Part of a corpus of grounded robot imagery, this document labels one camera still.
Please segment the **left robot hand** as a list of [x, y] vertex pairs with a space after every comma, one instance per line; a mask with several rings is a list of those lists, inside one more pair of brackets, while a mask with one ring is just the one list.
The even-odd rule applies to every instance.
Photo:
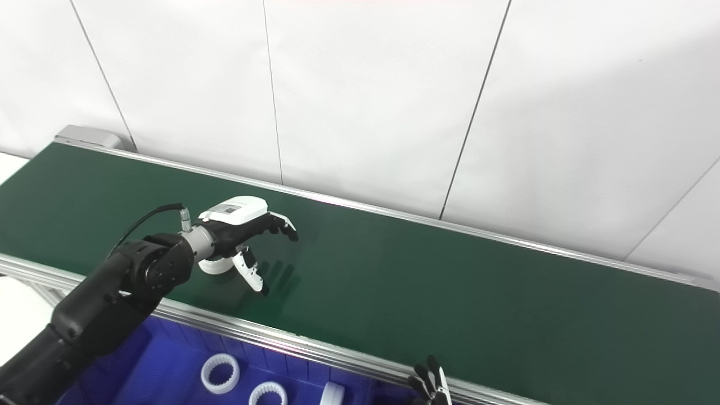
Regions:
[[199, 261], [200, 269], [209, 275], [220, 275], [234, 268], [252, 291], [267, 295], [268, 288], [247, 241], [266, 231], [298, 241], [298, 230], [290, 218], [268, 210], [267, 201], [255, 196], [232, 197], [202, 212], [199, 218], [200, 227], [213, 239], [210, 243], [213, 251]]

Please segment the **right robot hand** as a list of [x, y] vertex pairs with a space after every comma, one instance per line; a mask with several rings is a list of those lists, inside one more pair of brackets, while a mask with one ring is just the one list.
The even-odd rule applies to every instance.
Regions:
[[411, 404], [453, 403], [447, 377], [434, 355], [427, 356], [426, 364], [415, 364], [412, 369], [414, 374], [408, 375], [406, 382], [417, 397], [412, 398]]

